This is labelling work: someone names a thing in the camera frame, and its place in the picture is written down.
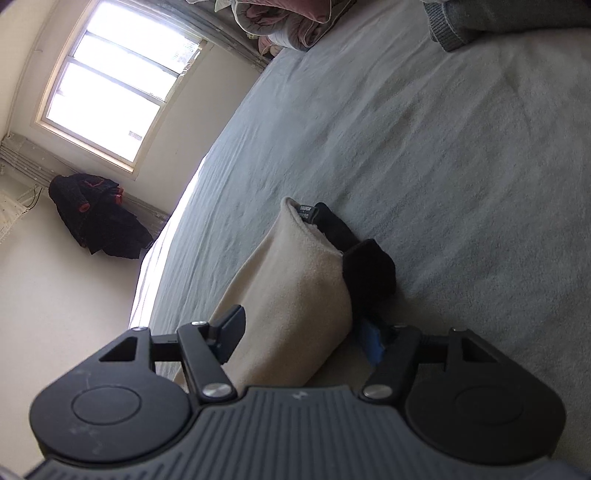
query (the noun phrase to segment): bed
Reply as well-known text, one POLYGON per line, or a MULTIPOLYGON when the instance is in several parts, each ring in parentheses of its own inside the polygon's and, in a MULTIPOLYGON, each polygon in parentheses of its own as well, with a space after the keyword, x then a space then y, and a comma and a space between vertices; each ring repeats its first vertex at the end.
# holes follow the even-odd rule
POLYGON ((556 457, 591 468, 590 85, 589 30, 445 53, 419 0, 358 0, 244 99, 144 261, 132 324, 208 319, 280 199, 322 201, 394 259, 392 321, 471 328, 528 368, 567 406, 556 457))

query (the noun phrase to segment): beige fleece blanket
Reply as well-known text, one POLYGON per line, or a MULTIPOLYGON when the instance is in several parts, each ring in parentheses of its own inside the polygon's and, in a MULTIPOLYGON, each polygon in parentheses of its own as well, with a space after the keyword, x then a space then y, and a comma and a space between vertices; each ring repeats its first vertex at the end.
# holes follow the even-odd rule
POLYGON ((298 206, 281 201, 273 227, 210 319, 234 304, 245 309, 246 331, 223 366, 239 392, 249 385, 304 385, 351 329, 342 253, 301 220, 298 206))

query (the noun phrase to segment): black jacket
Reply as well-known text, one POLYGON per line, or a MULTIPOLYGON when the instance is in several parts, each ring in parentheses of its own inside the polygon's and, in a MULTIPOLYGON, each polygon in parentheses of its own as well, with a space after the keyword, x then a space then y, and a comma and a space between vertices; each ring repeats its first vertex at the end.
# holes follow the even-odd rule
POLYGON ((72 236, 91 254, 103 250, 114 257, 139 258, 154 239, 132 213, 121 206, 118 183, 94 175, 58 175, 49 196, 72 236))

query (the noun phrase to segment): window sill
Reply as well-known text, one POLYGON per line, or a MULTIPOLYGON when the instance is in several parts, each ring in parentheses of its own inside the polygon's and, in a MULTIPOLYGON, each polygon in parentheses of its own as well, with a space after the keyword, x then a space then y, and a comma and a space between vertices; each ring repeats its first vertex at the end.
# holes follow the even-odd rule
POLYGON ((53 125, 50 125, 44 121, 37 121, 35 123, 35 125, 39 128, 42 128, 45 131, 48 131, 48 132, 50 132, 50 133, 52 133, 64 140, 76 145, 77 147, 84 149, 89 154, 91 154, 93 157, 95 157, 97 160, 107 162, 106 165, 108 167, 110 167, 120 173, 124 173, 127 176, 133 176, 134 178, 137 176, 137 175, 133 175, 134 170, 136 170, 136 169, 133 168, 132 166, 127 165, 126 163, 122 162, 121 160, 119 160, 115 157, 111 157, 110 155, 107 155, 106 153, 99 150, 98 148, 94 148, 93 146, 88 145, 81 140, 78 140, 76 137, 73 137, 72 135, 69 135, 68 133, 63 132, 62 130, 54 127, 53 125))

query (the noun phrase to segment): window pane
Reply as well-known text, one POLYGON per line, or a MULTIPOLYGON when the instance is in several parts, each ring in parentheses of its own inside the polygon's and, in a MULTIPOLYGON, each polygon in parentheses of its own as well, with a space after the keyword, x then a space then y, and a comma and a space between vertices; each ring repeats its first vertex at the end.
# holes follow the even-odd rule
POLYGON ((82 38, 74 58, 162 100, 177 80, 175 76, 157 66, 89 35, 82 38))
POLYGON ((156 20, 108 2, 97 7, 88 30, 177 73, 183 71, 198 46, 156 20))
POLYGON ((69 63, 47 118, 133 161, 158 108, 140 95, 69 63))

